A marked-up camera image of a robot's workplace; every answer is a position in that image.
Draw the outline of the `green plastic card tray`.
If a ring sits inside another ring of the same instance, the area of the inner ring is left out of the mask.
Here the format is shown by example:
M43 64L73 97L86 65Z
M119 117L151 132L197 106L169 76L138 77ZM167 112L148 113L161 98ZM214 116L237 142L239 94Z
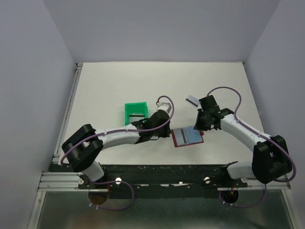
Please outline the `green plastic card tray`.
M138 103L125 103L124 104L124 118L125 125L130 124L129 115L130 114L143 114L145 118L148 117L148 107L146 102Z

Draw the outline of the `red card holder wallet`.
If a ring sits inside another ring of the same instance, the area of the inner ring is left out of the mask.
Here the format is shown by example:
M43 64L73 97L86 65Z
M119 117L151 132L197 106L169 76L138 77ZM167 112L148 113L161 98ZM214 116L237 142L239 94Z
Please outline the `red card holder wallet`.
M187 137L188 144L185 146L195 145L195 144L201 144L204 142L203 140L203 132L199 130L195 130L193 126L183 127L185 135Z

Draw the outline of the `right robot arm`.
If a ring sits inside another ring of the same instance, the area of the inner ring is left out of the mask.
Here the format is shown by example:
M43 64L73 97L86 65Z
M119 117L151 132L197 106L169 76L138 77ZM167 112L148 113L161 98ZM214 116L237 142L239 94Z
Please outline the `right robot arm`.
M242 178L256 179L262 184L278 182L280 177L293 170L284 138L259 132L251 126L246 127L235 112L228 108L220 109L212 95L199 99L199 105L194 129L225 131L252 152L251 162L232 162L225 165L225 172L219 175L223 186L230 187L237 179Z

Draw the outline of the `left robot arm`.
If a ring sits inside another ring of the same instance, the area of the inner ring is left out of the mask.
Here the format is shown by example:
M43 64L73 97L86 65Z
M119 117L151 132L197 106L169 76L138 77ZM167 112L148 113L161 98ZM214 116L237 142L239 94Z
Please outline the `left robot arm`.
M110 147L144 143L153 137L169 137L172 116L165 110L157 110L149 118L132 122L120 129L103 130L99 134L91 124L83 125L62 144L64 156L61 163L67 159L73 172L82 172L94 188L102 188L106 177L102 166L96 161L98 154Z

